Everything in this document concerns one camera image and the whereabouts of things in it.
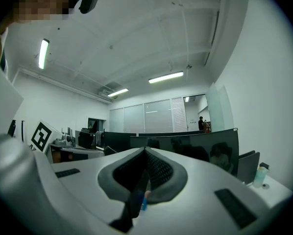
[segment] monitor screen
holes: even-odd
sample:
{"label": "monitor screen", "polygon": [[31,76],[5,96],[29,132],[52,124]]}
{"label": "monitor screen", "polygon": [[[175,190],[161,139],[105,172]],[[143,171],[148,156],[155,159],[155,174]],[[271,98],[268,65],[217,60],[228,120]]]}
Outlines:
{"label": "monitor screen", "polygon": [[167,136],[186,136],[193,134],[204,134],[203,131],[169,132],[169,133],[139,133],[139,137],[167,137]]}
{"label": "monitor screen", "polygon": [[237,175],[238,130],[212,132],[188,136],[131,137],[131,148],[149,146],[213,163]]}
{"label": "monitor screen", "polygon": [[130,137],[136,133],[104,132],[104,147],[109,146],[117,152],[130,149]]}

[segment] water bottle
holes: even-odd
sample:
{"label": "water bottle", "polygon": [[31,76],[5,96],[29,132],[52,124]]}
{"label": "water bottle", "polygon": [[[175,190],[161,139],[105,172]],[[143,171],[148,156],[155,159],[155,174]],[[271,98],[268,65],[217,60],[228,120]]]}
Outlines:
{"label": "water bottle", "polygon": [[262,186],[263,181],[265,179],[265,176],[269,170],[267,170],[265,167],[259,167],[256,171],[255,178],[253,181],[253,186],[256,188],[259,188]]}

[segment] ceiling light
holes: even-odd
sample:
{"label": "ceiling light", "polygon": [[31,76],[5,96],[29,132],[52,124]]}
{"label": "ceiling light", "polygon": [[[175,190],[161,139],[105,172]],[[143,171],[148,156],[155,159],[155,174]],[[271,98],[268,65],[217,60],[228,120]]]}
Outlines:
{"label": "ceiling light", "polygon": [[120,94],[120,93],[124,93],[124,92],[127,92],[127,91],[128,91],[128,89],[123,89],[123,90],[121,90],[121,91],[111,93],[111,94],[109,94],[108,96],[116,96],[116,95],[118,95],[118,94]]}
{"label": "ceiling light", "polygon": [[49,47],[49,40],[43,39],[40,48],[39,55],[39,68],[44,69],[45,57],[47,55],[47,50]]}
{"label": "ceiling light", "polygon": [[156,82],[159,82],[159,81],[163,81],[163,80],[167,80],[167,79],[171,79],[171,78],[175,78],[175,77],[179,77],[179,76],[183,76],[183,75],[184,75],[184,72],[180,71],[180,72],[160,76],[160,77],[157,77],[157,78],[152,78],[152,79],[149,79],[148,81],[149,81],[150,84],[153,84],[153,83],[156,83]]}

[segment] desk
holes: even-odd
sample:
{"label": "desk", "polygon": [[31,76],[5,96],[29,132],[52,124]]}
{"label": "desk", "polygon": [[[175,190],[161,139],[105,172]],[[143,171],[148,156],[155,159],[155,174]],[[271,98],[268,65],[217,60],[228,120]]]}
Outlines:
{"label": "desk", "polygon": [[266,175],[263,184],[268,184],[268,189],[256,188],[250,185],[249,188],[257,193],[268,205],[269,208],[292,196],[293,192],[275,179]]}
{"label": "desk", "polygon": [[81,146],[78,147],[73,147],[73,146],[61,146],[61,145],[56,145],[56,144],[49,144],[49,147],[46,151],[46,156],[49,160],[49,163],[53,163],[53,157],[52,157],[52,148],[58,150],[58,151],[66,151],[70,153],[75,153],[75,154],[85,154],[87,155],[88,159],[94,159],[94,158],[100,158],[104,157],[104,152],[102,150],[90,150],[90,149],[85,149]]}

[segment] ceiling beam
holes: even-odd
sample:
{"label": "ceiling beam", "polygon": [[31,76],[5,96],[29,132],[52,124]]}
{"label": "ceiling beam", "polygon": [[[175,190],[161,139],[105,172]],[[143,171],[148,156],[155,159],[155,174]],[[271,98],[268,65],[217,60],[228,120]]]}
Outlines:
{"label": "ceiling beam", "polygon": [[[155,9],[155,6],[154,6],[154,1],[153,0],[146,0],[146,2],[148,3],[149,7],[151,8],[151,10],[154,10]],[[166,32],[165,32],[165,29],[163,27],[163,23],[162,23],[162,18],[161,16],[157,16],[156,17],[156,20],[157,20],[157,24],[160,28],[160,31],[161,31],[161,34],[162,34],[162,38],[163,38],[163,41],[165,43],[165,46],[166,46],[166,49],[168,51],[171,50],[171,47],[170,47],[170,44],[168,42],[168,39],[167,39],[167,36],[166,36]]]}
{"label": "ceiling beam", "polygon": [[109,84],[110,82],[117,81],[118,79],[129,76],[133,72],[137,72],[141,69],[145,69],[152,65],[159,64],[161,62],[169,62],[171,59],[186,56],[187,54],[198,54],[209,52],[211,46],[208,44],[193,44],[189,46],[189,51],[185,50],[184,45],[172,48],[170,52],[167,50],[152,53],[148,56],[140,58],[133,62],[132,65],[125,65],[122,67],[116,68],[116,71],[109,75],[109,78],[101,81],[102,84]]}
{"label": "ceiling beam", "polygon": [[45,82],[48,82],[50,84],[53,84],[53,85],[56,85],[60,88],[63,88],[65,90],[68,90],[68,91],[71,91],[71,92],[74,92],[74,93],[77,93],[77,94],[80,94],[82,96],[86,96],[88,98],[91,98],[91,99],[95,99],[97,101],[101,101],[103,103],[106,103],[106,104],[110,104],[111,101],[108,100],[108,99],[105,99],[105,98],[102,98],[101,96],[99,95],[96,95],[96,94],[93,94],[93,93],[90,93],[90,92],[87,92],[85,90],[82,90],[82,89],[79,89],[79,88],[76,88],[76,87],[73,87],[71,85],[68,85],[68,84],[64,84],[62,82],[59,82],[57,80],[54,80],[50,77],[47,77],[45,75],[42,75],[38,72],[35,72],[35,71],[32,71],[32,70],[29,70],[29,69],[26,69],[26,68],[19,68],[19,71],[21,71],[22,73],[24,74],[27,74],[29,76],[32,76],[32,77],[35,77],[35,78],[38,78],[40,80],[43,80]]}
{"label": "ceiling beam", "polygon": [[187,23],[186,23],[186,17],[185,17],[185,12],[182,10],[182,19],[184,21],[184,26],[185,26],[185,38],[186,38],[186,46],[187,46],[187,65],[189,65],[189,38],[188,38],[188,30],[187,30]]}
{"label": "ceiling beam", "polygon": [[[63,68],[63,69],[67,69],[67,70],[71,71],[72,73],[74,72],[73,69],[67,67],[66,65],[61,64],[61,63],[58,62],[58,61],[54,61],[53,64],[54,64],[53,68],[55,68],[55,69],[56,69],[57,67],[61,67],[61,68]],[[98,82],[97,80],[94,80],[93,78],[90,78],[89,76],[86,76],[86,75],[84,75],[84,74],[79,74],[79,75],[82,76],[82,77],[84,77],[84,78],[86,78],[87,80],[90,80],[90,81],[92,81],[92,82],[95,82],[96,84],[99,84],[100,86],[109,89],[109,90],[112,91],[112,92],[114,91],[113,89],[111,89],[111,88],[109,88],[108,86],[106,86],[106,85],[104,85],[104,84]]]}
{"label": "ceiling beam", "polygon": [[200,0],[197,2],[186,2],[181,5],[179,4],[170,4],[167,7],[161,7],[148,11],[140,16],[135,18],[125,18],[120,20],[118,23],[114,24],[106,34],[104,34],[100,40],[96,43],[96,48],[90,50],[84,57],[82,64],[74,72],[73,76],[77,77],[78,74],[89,65],[91,59],[94,55],[99,53],[102,49],[115,44],[116,41],[119,41],[123,37],[130,34],[130,32],[135,31],[142,25],[147,24],[147,22],[156,19],[159,16],[170,14],[178,11],[185,11],[191,9],[216,9],[219,10],[220,1],[219,0]]}

